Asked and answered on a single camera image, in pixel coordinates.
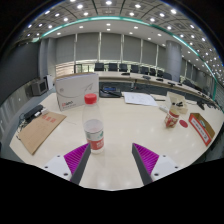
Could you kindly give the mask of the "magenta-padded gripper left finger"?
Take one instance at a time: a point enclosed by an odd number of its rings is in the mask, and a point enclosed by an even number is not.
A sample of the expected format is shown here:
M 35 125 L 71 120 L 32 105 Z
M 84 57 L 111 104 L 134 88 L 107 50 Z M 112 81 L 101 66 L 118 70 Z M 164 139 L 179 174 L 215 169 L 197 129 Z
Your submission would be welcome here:
M 89 155 L 90 144 L 87 143 L 65 155 L 56 155 L 43 166 L 43 170 L 78 185 L 84 173 Z

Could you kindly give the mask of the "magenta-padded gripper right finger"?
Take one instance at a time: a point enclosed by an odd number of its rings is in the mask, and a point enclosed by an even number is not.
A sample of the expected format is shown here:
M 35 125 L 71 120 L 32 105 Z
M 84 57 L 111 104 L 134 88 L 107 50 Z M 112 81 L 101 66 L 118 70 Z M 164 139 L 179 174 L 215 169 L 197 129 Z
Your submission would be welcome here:
M 169 156 L 159 155 L 137 143 L 132 144 L 132 154 L 143 185 L 148 185 L 180 170 L 180 166 Z

